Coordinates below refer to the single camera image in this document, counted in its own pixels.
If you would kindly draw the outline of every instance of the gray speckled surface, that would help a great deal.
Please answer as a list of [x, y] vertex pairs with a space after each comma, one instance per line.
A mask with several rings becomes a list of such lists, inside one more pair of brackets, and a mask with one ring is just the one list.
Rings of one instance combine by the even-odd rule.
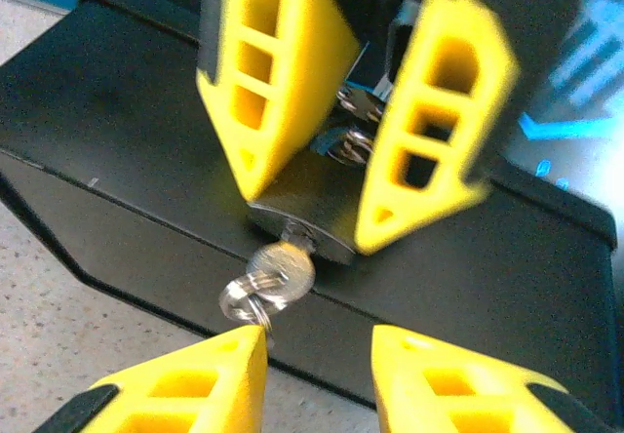
[[[58, 16], [0, 0], [0, 64]], [[199, 338], [75, 280], [0, 205], [0, 432], [32, 431], [100, 377]], [[378, 431], [374, 412], [269, 370], [266, 432]]]

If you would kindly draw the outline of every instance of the floor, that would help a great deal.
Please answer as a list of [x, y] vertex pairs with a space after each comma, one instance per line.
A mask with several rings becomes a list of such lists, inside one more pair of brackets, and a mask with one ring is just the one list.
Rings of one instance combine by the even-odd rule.
[[[0, 64], [59, 16], [0, 0]], [[199, 340], [75, 280], [0, 205], [0, 433], [29, 432], [107, 374]], [[269, 370], [265, 432], [378, 431], [374, 412]]]

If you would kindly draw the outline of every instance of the speckled floor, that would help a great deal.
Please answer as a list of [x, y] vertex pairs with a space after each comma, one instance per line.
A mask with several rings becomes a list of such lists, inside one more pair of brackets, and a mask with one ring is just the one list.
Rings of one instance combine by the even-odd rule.
[[[0, 0], [0, 64], [58, 18]], [[1, 205], [0, 328], [0, 433], [32, 431], [100, 377], [199, 340], [80, 284]], [[263, 431], [378, 427], [374, 412], [269, 370]]]

